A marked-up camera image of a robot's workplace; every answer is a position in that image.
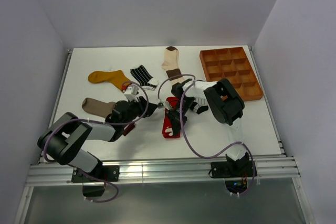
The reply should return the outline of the red christmas sock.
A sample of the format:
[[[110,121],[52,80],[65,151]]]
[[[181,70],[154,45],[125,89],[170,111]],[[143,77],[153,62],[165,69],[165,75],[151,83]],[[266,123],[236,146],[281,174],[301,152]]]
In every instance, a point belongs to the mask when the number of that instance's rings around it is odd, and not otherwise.
[[[177,103],[179,102],[179,99],[176,98],[176,97],[168,97],[168,98],[166,98],[166,101],[169,103],[169,105],[172,108],[175,108]],[[164,121],[163,121],[162,135],[165,139],[180,138],[180,133],[178,133],[177,135],[173,135],[172,124],[171,124],[170,119],[168,118],[168,116],[166,114],[164,116]]]

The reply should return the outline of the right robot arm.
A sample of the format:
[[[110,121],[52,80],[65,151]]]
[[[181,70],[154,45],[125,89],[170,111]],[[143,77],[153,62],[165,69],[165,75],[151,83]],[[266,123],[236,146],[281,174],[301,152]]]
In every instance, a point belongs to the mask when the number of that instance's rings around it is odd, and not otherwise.
[[[190,150],[200,158],[212,159],[226,153],[228,173],[234,177],[240,176],[245,171],[251,153],[243,143],[241,129],[245,104],[230,81],[225,78],[217,82],[187,79],[182,83],[174,84],[171,93],[179,99],[176,107],[165,113],[172,124],[173,134],[182,132]],[[203,156],[192,148],[184,131],[187,121],[185,114],[197,98],[206,101],[217,122],[226,126],[229,145],[213,156]]]

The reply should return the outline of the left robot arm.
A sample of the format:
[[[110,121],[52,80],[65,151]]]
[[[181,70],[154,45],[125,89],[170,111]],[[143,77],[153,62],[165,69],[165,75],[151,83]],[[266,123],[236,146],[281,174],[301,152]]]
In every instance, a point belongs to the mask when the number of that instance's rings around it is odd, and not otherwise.
[[[132,101],[121,100],[104,103],[86,98],[82,104],[105,119],[102,124],[79,121],[71,112],[61,116],[38,139],[37,146],[60,165],[69,165],[83,171],[91,182],[98,181],[104,173],[102,161],[82,149],[86,140],[114,142],[130,131],[129,122],[143,116],[151,116],[157,109],[144,97]]]

